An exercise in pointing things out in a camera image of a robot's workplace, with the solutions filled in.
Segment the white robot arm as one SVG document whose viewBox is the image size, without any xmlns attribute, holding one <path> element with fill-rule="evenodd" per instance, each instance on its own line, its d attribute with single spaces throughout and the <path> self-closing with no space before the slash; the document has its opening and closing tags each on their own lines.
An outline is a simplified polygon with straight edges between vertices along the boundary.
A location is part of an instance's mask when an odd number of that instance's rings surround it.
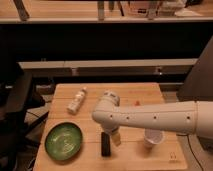
<svg viewBox="0 0 213 171">
<path fill-rule="evenodd" d="M 213 102 L 185 101 L 143 106 L 120 106 L 113 91 L 105 91 L 92 112 L 116 146 L 121 144 L 120 126 L 161 130 L 213 139 Z"/>
</svg>

